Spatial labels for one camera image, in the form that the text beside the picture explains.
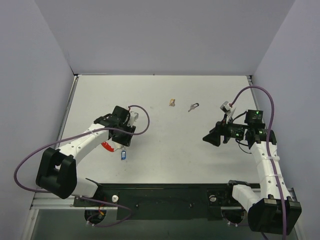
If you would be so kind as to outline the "red handle spring keyring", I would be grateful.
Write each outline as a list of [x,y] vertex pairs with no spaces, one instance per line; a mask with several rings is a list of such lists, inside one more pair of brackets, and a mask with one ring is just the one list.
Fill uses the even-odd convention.
[[111,141],[111,142],[105,141],[105,142],[102,142],[101,145],[104,149],[106,149],[107,151],[109,151],[111,153],[113,153],[117,150],[121,150],[125,147],[124,145],[119,144],[117,142],[113,142],[113,141]]

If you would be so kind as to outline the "key with black tag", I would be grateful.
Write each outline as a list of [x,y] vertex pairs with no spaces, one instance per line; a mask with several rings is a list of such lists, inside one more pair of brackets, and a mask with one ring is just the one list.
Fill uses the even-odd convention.
[[198,106],[199,106],[199,103],[194,103],[194,104],[192,104],[192,105],[189,107],[188,112],[194,110],[194,109],[197,108]]

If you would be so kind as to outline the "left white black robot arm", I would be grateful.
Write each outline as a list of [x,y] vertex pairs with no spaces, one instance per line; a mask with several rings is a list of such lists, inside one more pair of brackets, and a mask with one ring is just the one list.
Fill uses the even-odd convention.
[[68,140],[57,149],[47,148],[41,157],[36,185],[61,199],[83,196],[90,205],[99,205],[103,200],[103,193],[98,190],[96,182],[77,176],[77,165],[92,150],[108,140],[115,144],[114,151],[128,147],[136,130],[134,123],[138,117],[138,113],[116,106],[112,113],[94,120],[85,131],[86,135]]

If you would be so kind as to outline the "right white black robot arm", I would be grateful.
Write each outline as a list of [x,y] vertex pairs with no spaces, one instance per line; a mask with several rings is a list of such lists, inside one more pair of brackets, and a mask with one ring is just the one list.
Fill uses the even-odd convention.
[[263,111],[248,110],[243,115],[244,123],[237,124],[233,111],[225,110],[223,119],[203,137],[203,141],[216,147],[230,139],[245,140],[255,160],[260,194],[254,193],[245,181],[230,180],[230,188],[223,192],[224,201],[230,205],[238,202],[244,208],[253,232],[288,236],[302,213],[302,207],[293,200],[282,176],[275,133],[263,123]]

